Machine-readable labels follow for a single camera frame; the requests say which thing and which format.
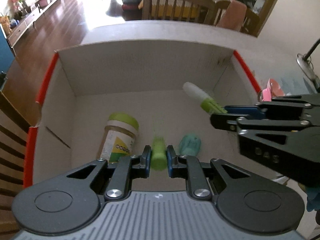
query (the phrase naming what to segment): wooden chair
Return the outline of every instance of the wooden chair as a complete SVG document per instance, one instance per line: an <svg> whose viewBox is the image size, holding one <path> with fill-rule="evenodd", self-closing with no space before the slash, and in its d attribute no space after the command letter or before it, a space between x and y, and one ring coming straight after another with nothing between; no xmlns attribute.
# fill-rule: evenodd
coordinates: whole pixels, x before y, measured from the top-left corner
<svg viewBox="0 0 320 240"><path fill-rule="evenodd" d="M229 0L220 0L216 2L216 8L214 11L214 21L213 25L217 25L220 21L222 13L228 8L230 4ZM242 33L246 33L249 35L253 35L258 23L260 22L260 18L257 14L247 8L244 18L244 24L240 30Z"/></svg>
<svg viewBox="0 0 320 240"><path fill-rule="evenodd" d="M152 11L152 0L143 0L142 9L142 20L178 20L186 22L204 23L210 24L213 11L215 9L215 3L212 0L178 0L179 3L182 1L182 5L177 6L177 0L173 1L172 7L168 6L168 0L164 2L164 9L162 15L159 16L160 0L156 2L156 8ZM191 3L190 7L185 8L186 2ZM204 17L200 16L202 9L206 9L206 15Z"/></svg>
<svg viewBox="0 0 320 240"><path fill-rule="evenodd" d="M29 123L0 92L0 240L19 227L11 212L13 197L23 188L23 166Z"/></svg>

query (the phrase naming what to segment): white brush handle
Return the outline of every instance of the white brush handle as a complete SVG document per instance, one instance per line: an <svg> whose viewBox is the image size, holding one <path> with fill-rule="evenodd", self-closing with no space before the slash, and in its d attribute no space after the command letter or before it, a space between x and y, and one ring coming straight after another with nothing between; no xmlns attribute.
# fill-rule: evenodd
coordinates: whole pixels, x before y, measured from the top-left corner
<svg viewBox="0 0 320 240"><path fill-rule="evenodd" d="M198 100L200 103L210 97L206 92L190 82L184 83L182 88L188 96Z"/></svg>

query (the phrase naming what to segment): blue wall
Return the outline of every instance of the blue wall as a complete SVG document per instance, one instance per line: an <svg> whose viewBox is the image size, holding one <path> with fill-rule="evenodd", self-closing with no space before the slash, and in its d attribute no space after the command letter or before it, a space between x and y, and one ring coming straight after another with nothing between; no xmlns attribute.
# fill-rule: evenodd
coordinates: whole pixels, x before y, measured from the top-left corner
<svg viewBox="0 0 320 240"><path fill-rule="evenodd" d="M0 72L3 71L7 73L13 60L14 56L2 31L0 30Z"/></svg>

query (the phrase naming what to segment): pink bag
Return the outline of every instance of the pink bag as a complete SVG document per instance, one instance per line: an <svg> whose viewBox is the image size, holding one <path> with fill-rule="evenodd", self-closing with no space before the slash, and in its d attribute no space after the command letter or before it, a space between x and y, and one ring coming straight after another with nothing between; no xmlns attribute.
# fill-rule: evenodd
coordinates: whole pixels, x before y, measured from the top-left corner
<svg viewBox="0 0 320 240"><path fill-rule="evenodd" d="M274 79L270 78L267 84L267 88L262 90L262 101L271 101L272 97L283 97L283 93L279 83Z"/></svg>

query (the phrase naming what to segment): wooden floor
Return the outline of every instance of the wooden floor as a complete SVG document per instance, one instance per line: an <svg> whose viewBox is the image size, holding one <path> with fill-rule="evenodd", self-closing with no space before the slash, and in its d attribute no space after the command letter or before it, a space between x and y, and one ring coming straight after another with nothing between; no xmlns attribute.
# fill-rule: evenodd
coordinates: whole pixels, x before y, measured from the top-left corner
<svg viewBox="0 0 320 240"><path fill-rule="evenodd" d="M141 12L124 12L121 0L57 1L36 21L36 29L31 27L15 45L19 65L9 69L4 95L35 125L35 97L54 51L80 44L92 28L139 19Z"/></svg>

